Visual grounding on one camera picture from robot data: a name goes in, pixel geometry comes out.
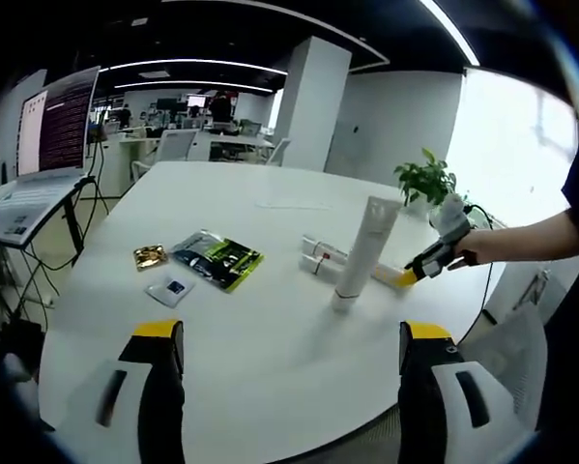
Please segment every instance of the white pillar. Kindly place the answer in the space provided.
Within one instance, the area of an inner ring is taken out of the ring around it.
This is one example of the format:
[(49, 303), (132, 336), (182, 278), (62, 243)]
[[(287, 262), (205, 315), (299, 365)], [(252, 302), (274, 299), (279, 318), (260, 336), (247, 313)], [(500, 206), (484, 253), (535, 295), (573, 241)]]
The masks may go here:
[(324, 170), (350, 61), (351, 52), (316, 37), (293, 51), (275, 128), (276, 143), (291, 139), (283, 166)]

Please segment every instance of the person's arm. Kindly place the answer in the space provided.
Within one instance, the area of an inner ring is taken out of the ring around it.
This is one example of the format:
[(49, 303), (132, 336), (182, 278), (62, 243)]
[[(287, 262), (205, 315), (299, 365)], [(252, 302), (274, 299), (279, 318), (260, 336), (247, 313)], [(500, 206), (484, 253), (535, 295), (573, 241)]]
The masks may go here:
[[(455, 248), (456, 254), (473, 251), (479, 264), (495, 261), (551, 261), (579, 254), (579, 228), (570, 210), (525, 227), (500, 230), (474, 230)], [(467, 264), (461, 260), (450, 265), (458, 269)]]

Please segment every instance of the ceiling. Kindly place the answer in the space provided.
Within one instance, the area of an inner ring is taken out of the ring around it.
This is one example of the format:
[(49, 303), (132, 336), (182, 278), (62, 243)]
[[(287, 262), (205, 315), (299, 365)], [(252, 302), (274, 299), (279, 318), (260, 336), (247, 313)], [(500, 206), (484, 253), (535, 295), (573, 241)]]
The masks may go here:
[[(522, 77), (565, 95), (564, 82), (547, 47), (502, 2), (436, 1), (465, 36), (483, 67)], [(64, 34), (69, 35), (62, 38), (58, 51), (44, 49), (41, 63), (48, 67), (49, 79), (89, 66), (105, 68), (172, 58), (235, 61), (285, 71), (293, 48), (314, 35), (350, 50), (352, 69), (381, 65), (359, 73), (461, 73), (468, 64), (446, 30), (419, 0), (266, 0), (266, 8), (261, 8), (261, 4), (253, 6), (255, 3), (258, 2), (119, 1), (98, 5), (96, 9), (90, 4), (71, 23), (62, 25)], [(139, 18), (147, 18), (145, 24), (133, 26), (132, 22)], [(220, 81), (271, 90), (282, 88), (285, 79), (281, 74), (235, 66), (162, 64), (103, 72), (99, 91), (121, 92), (114, 86), (149, 80), (139, 73), (160, 70), (169, 73), (169, 80)]]

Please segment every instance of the potted plant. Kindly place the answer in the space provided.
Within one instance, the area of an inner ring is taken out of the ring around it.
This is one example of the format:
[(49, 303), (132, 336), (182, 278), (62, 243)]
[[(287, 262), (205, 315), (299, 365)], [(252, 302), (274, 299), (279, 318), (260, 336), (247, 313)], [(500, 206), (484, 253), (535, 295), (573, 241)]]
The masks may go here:
[(407, 211), (425, 217), (429, 209), (441, 205), (446, 195), (454, 192), (456, 176), (446, 172), (448, 164), (435, 159), (431, 151), (422, 148), (422, 154), (426, 165), (406, 162), (397, 166), (394, 174), (398, 175)]

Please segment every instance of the green plant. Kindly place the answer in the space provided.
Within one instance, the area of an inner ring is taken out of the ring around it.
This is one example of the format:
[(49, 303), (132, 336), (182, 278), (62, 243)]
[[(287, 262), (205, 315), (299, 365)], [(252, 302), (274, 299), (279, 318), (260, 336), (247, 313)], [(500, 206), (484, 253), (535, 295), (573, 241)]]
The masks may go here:
[(446, 195), (456, 188), (456, 176), (444, 170), (448, 168), (447, 163), (436, 160), (426, 148), (422, 148), (422, 154), (427, 160), (426, 166), (406, 162), (394, 169), (405, 196), (405, 206), (416, 201), (421, 193), (429, 203), (441, 205)]

